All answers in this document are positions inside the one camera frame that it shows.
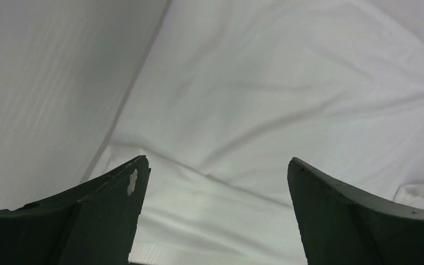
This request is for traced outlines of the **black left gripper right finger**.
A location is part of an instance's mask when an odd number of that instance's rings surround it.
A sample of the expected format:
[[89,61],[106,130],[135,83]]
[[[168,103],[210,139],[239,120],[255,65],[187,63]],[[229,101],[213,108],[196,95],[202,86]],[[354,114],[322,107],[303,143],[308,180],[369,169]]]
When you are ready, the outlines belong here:
[[424,264],[424,210],[370,194],[296,157],[287,179],[308,264]]

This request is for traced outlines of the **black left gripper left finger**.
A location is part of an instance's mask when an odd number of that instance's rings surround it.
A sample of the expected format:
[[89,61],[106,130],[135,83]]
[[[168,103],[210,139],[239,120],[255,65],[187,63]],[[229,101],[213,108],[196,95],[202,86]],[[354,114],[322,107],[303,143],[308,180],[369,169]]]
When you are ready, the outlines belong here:
[[150,176],[146,156],[16,210],[0,210],[0,264],[127,264]]

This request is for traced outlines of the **white printed t shirt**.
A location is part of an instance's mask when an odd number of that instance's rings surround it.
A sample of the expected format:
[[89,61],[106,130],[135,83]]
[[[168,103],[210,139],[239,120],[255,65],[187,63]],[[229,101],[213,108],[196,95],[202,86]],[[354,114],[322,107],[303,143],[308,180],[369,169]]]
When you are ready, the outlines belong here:
[[424,1],[173,1],[92,176],[139,155],[132,263],[305,264],[293,157],[424,209]]

